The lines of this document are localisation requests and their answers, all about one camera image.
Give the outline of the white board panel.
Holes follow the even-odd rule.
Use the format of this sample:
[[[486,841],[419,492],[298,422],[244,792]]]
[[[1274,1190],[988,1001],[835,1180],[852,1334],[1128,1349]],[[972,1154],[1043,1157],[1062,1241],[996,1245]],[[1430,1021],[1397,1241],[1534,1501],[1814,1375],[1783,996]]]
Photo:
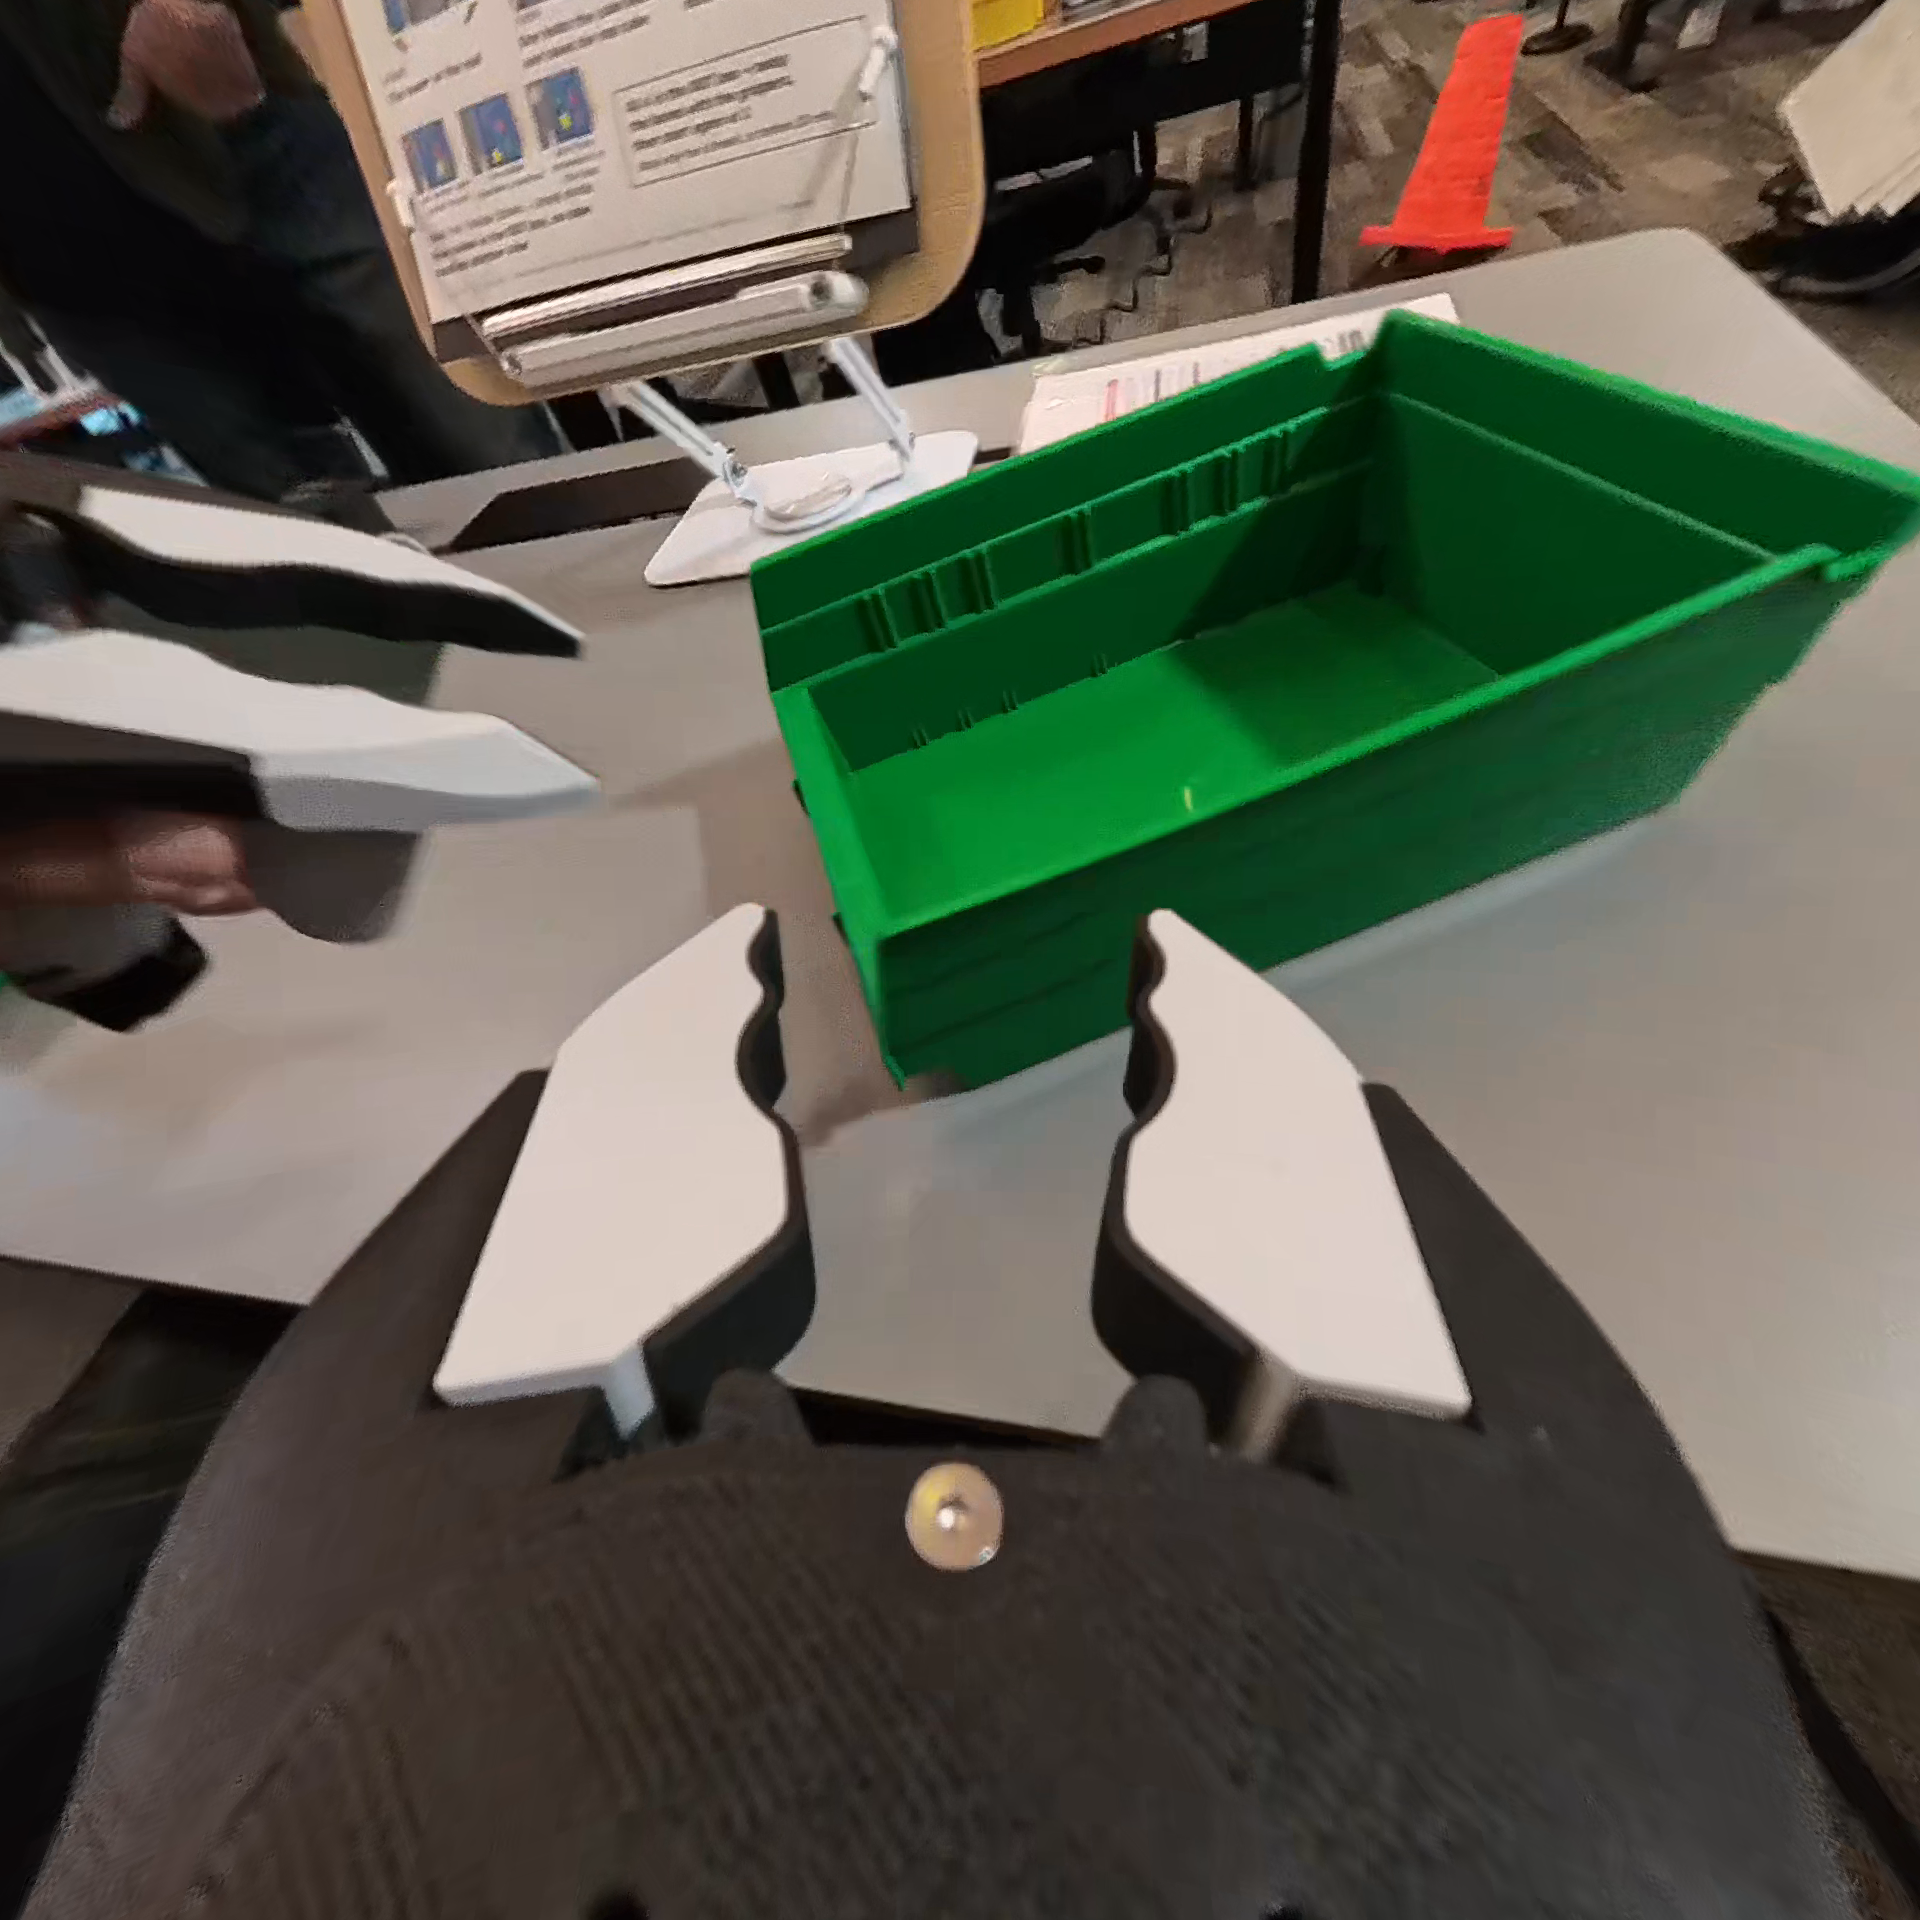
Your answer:
[[[1887,216],[1918,194],[1918,4],[1880,4],[1781,105],[1821,210]]]

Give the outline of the green plastic bin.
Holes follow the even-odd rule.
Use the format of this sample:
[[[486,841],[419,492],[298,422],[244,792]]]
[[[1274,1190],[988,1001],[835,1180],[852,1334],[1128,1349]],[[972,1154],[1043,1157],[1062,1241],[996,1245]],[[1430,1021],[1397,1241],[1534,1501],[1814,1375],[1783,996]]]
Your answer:
[[[1127,1023],[1664,808],[1915,538],[1915,472],[1389,311],[751,566],[896,1084]]]

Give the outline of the laminated paper sheet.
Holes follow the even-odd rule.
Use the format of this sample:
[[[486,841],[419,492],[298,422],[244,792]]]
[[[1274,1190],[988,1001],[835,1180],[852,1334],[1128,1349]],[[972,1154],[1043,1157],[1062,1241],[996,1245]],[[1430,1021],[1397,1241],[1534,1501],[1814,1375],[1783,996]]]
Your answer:
[[[1102,367],[1046,370],[1036,376],[1028,392],[1015,453],[1067,441],[1287,351],[1314,349],[1326,361],[1364,351],[1391,313],[1413,313],[1442,325],[1458,322],[1448,294],[1424,294],[1367,305],[1331,319],[1268,327],[1222,343],[1150,351]]]

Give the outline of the wooden clipboard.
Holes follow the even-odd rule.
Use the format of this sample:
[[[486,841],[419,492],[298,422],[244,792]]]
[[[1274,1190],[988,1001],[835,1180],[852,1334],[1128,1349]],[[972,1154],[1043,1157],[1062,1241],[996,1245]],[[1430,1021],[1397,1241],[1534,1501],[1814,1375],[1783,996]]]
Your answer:
[[[478,319],[431,322],[415,255],[399,221],[390,157],[371,112],[364,76],[346,30],[342,4],[348,2],[299,4],[291,33],[348,128],[399,288],[413,308],[428,349],[456,385],[485,402],[552,399],[597,389],[584,380],[570,380],[558,391],[528,391],[504,372],[482,335],[482,319],[502,305]],[[896,10],[896,76],[904,106],[904,145],[915,185],[911,210],[884,220],[845,221],[836,229],[803,233],[765,247],[710,254],[671,269],[651,272],[694,269],[718,277],[719,257],[749,255],[763,249],[797,249],[799,262],[832,262],[866,281],[869,302],[854,322],[854,334],[923,319],[949,297],[973,254],[988,185],[970,4],[859,4],[891,4]],[[704,367],[810,344],[824,344],[822,334],[797,330],[780,343],[738,348]]]

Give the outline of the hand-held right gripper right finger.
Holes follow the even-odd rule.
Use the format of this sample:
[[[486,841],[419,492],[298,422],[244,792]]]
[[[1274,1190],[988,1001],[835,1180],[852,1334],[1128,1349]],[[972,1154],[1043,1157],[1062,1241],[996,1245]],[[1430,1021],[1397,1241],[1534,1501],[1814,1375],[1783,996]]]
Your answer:
[[[1170,910],[1136,927],[1128,1120],[1093,1324],[1134,1381],[1187,1385],[1227,1454],[1310,1404],[1463,1424],[1471,1390],[1350,1058]]]

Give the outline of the grey desk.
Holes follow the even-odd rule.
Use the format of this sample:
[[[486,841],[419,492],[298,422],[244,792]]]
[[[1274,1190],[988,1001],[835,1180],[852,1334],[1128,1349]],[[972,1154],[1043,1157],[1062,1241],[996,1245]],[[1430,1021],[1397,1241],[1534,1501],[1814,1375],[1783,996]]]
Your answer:
[[[4,1255],[302,1304],[517,1072],[760,902],[821,1262],[788,1381],[1090,1432],[1125,1036],[925,1105],[893,1086],[749,592],[651,586],[661,536],[472,558],[582,658],[445,653],[431,685],[602,807],[439,833],[379,944],[203,925],[208,973],[135,1036],[4,1008]],[[1915,1576],[1914,551],[1680,801],[1275,981],[1588,1308],[1740,1546]]]

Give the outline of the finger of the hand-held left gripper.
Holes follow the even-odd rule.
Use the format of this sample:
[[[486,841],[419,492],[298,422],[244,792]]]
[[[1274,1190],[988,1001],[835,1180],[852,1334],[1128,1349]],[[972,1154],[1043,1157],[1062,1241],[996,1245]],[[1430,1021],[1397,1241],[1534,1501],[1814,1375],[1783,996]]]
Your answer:
[[[584,767],[500,718],[260,679],[124,631],[6,645],[2,714],[4,782],[60,808],[431,831],[558,818],[602,794]]]
[[[80,487],[60,524],[91,586],[178,625],[317,628],[539,658],[582,647],[573,623],[512,586],[322,518]]]

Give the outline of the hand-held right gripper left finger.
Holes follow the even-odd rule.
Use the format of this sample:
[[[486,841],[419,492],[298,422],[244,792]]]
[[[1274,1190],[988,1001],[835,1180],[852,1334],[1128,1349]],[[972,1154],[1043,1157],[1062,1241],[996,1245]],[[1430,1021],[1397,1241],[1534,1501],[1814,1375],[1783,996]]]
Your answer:
[[[778,913],[743,902],[563,1042],[434,1373],[455,1407],[588,1390],[687,1436],[819,1297],[783,1089]]]

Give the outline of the wooden top desk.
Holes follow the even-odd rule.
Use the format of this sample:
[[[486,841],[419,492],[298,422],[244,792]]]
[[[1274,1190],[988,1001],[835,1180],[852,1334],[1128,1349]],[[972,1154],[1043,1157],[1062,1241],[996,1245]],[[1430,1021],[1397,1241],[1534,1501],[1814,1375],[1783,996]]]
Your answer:
[[[1339,2],[1046,4],[1032,30],[975,56],[991,186],[1122,162],[1122,216],[1160,178],[1160,132],[1234,110],[1231,190],[1292,162],[1285,302],[1324,294],[1332,129],[1347,14]]]

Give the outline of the person's left hand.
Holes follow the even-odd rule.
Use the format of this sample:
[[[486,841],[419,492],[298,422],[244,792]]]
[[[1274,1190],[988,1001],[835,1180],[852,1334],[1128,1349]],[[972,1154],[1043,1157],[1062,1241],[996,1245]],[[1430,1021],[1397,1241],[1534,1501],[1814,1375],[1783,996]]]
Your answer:
[[[2,831],[2,908],[155,904],[219,918],[255,910],[242,836],[214,818],[138,812]]]

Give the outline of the printed instruction sheet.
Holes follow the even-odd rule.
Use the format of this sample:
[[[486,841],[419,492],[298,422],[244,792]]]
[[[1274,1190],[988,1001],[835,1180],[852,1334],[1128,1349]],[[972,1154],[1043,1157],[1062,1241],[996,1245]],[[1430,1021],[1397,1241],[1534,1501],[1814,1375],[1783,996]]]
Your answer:
[[[915,205],[896,10],[348,2],[431,322]]]

